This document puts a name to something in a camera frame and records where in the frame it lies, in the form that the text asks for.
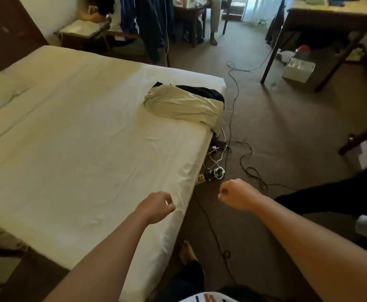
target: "white bed sheet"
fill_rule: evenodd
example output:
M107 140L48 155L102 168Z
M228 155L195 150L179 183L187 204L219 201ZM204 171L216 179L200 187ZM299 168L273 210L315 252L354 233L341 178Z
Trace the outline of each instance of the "white bed sheet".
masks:
M142 101L156 81L224 94L224 80L50 46L6 72L35 86L0 110L0 227L71 269L149 193L171 193L176 211L146 229L120 298L144 301L168 264L211 131L156 117Z

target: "bare foot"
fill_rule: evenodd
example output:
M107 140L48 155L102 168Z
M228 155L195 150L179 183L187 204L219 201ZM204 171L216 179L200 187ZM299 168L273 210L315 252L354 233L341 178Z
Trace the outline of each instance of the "bare foot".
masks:
M179 250L179 258L182 263L186 266L189 262L197 260L192 247L189 245L188 241L184 240L181 244L181 249Z
M211 45L217 45L217 44L218 44L218 42L217 42L217 40L213 37L213 38L210 38L210 44L211 44Z

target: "white box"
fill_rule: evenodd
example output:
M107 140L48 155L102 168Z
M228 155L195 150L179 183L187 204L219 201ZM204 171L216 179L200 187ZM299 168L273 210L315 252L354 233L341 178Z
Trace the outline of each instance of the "white box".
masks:
M294 81L307 82L315 69L315 63L297 58L291 58L281 77L289 78Z

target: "headboard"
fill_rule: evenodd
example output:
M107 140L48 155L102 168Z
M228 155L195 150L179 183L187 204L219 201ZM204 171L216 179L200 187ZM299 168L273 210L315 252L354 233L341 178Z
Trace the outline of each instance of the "headboard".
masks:
M47 44L19 0L0 0L0 71Z

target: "folded clothing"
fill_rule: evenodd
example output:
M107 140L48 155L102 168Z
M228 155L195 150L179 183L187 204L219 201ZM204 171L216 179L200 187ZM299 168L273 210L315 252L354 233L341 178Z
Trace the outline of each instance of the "folded clothing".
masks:
M144 97L144 106L155 116L205 123L217 135L223 123L224 97L204 87L156 83Z

